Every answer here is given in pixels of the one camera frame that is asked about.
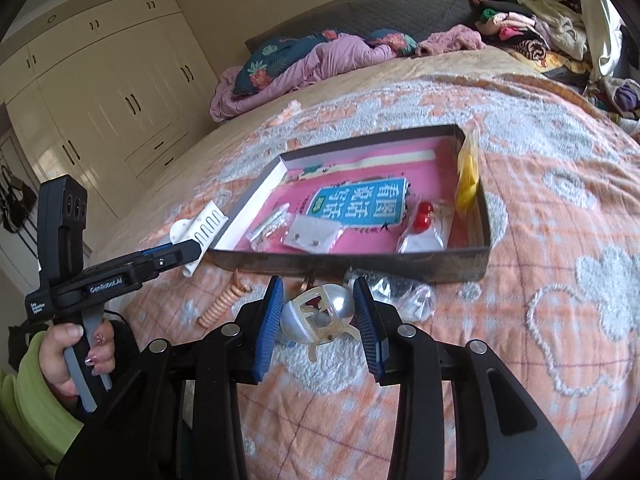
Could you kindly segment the left hand painted nails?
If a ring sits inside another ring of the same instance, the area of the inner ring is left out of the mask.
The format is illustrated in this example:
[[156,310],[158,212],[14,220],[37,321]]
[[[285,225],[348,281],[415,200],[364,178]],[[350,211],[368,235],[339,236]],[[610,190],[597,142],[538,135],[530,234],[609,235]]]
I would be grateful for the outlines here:
[[[78,398],[77,387],[70,376],[64,351],[72,348],[84,336],[84,329],[74,323],[53,325],[40,344],[38,362],[51,392],[62,403],[73,405]],[[86,363],[95,375],[111,374],[115,368],[114,328],[103,320],[93,333],[94,346],[86,356]]]

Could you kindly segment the green sleeve forearm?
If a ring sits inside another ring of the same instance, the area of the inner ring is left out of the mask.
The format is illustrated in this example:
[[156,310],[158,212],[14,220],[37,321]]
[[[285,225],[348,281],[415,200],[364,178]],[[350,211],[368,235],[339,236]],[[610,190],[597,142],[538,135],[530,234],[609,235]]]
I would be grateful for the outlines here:
[[53,479],[84,424],[51,392],[39,365],[45,332],[35,334],[16,374],[1,372],[1,415],[26,445],[36,464]]

